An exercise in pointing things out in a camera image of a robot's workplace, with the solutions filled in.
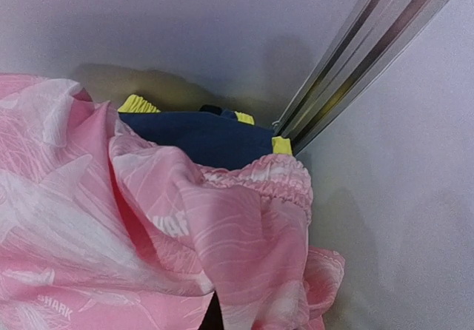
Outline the right aluminium frame post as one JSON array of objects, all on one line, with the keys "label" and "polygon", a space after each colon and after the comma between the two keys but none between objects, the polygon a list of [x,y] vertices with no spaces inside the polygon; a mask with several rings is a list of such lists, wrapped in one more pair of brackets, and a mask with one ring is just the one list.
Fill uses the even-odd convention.
[{"label": "right aluminium frame post", "polygon": [[280,119],[277,135],[302,151],[424,29],[449,0],[358,0]]}]

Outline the navy blue tank top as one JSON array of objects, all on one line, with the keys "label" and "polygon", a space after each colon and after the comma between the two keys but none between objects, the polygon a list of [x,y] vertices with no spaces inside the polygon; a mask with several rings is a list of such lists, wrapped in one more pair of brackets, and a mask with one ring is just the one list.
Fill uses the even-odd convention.
[{"label": "navy blue tank top", "polygon": [[121,112],[119,116],[144,140],[178,147],[203,166],[241,169],[273,152],[270,130],[211,112]]}]

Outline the folded yellow shirt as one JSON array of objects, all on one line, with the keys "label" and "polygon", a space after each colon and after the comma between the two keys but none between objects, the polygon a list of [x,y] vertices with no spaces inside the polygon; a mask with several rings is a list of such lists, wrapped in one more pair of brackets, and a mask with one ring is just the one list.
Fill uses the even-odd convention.
[{"label": "folded yellow shirt", "polygon": [[[223,110],[220,107],[204,105],[201,107],[202,112],[211,112],[212,114],[224,116],[237,120],[244,124],[254,125],[254,117],[238,111]],[[154,104],[149,102],[147,99],[143,98],[140,95],[132,94],[129,95],[125,102],[118,108],[120,113],[160,113],[159,110]],[[282,138],[281,136],[272,137],[272,147],[274,154],[283,154],[283,155],[292,155],[293,150],[289,138]]]}]

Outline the pink garment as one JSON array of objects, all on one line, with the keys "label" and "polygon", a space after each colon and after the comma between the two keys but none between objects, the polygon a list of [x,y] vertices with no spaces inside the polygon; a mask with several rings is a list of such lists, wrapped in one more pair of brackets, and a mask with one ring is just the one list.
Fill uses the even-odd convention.
[{"label": "pink garment", "polygon": [[69,79],[1,76],[1,327],[322,329],[344,258],[289,155],[228,171],[140,138]]}]

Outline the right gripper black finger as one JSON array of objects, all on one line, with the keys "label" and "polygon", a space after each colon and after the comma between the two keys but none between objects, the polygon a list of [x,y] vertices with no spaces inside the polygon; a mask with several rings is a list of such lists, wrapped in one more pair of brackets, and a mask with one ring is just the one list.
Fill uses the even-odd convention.
[{"label": "right gripper black finger", "polygon": [[213,293],[213,297],[198,330],[224,330],[221,307],[216,292]]}]

